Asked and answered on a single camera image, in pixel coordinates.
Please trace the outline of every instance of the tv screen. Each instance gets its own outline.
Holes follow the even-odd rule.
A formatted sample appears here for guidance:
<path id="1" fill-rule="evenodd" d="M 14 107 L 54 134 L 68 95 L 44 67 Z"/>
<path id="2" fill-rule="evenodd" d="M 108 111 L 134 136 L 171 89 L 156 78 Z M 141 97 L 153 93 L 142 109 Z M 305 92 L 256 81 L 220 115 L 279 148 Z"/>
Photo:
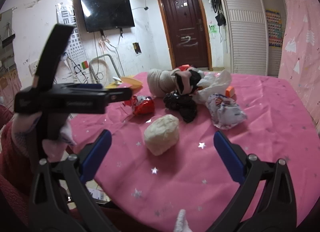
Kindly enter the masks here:
<path id="1" fill-rule="evenodd" d="M 87 32 L 134 27 L 130 0 L 81 0 Z"/>

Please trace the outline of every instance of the pink curtain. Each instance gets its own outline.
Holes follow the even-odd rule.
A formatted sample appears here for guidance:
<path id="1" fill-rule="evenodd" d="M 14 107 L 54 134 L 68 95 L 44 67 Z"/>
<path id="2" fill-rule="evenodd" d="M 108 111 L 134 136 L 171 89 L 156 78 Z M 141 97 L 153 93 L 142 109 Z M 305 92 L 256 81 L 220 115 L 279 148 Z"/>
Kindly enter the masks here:
<path id="1" fill-rule="evenodd" d="M 320 118 L 320 4 L 285 0 L 287 25 L 279 78 L 286 79 L 314 119 Z"/>

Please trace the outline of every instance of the light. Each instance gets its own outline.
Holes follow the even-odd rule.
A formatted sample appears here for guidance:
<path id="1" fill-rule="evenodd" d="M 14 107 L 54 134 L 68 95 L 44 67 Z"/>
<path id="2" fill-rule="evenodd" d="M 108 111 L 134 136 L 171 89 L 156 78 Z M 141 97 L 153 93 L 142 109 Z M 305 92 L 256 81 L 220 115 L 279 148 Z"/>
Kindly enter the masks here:
<path id="1" fill-rule="evenodd" d="M 91 15 L 90 11 L 85 6 L 84 2 L 81 0 L 82 10 L 85 16 L 89 17 Z"/>

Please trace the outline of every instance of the brown wooden door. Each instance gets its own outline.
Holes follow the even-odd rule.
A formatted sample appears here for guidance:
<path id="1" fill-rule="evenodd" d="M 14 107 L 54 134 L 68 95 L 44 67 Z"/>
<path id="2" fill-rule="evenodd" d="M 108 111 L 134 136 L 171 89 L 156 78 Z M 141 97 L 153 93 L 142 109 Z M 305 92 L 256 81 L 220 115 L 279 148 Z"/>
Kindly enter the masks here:
<path id="1" fill-rule="evenodd" d="M 162 0 L 175 65 L 209 67 L 206 36 L 198 0 Z"/>

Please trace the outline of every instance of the orange box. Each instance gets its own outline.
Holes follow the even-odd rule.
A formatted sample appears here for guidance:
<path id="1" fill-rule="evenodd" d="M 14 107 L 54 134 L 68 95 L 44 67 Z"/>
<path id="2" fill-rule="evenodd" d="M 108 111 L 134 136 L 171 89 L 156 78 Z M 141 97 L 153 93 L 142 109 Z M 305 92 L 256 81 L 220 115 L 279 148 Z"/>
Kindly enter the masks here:
<path id="1" fill-rule="evenodd" d="M 229 86 L 227 89 L 226 89 L 226 97 L 233 97 L 235 95 L 235 88 L 233 86 Z"/>

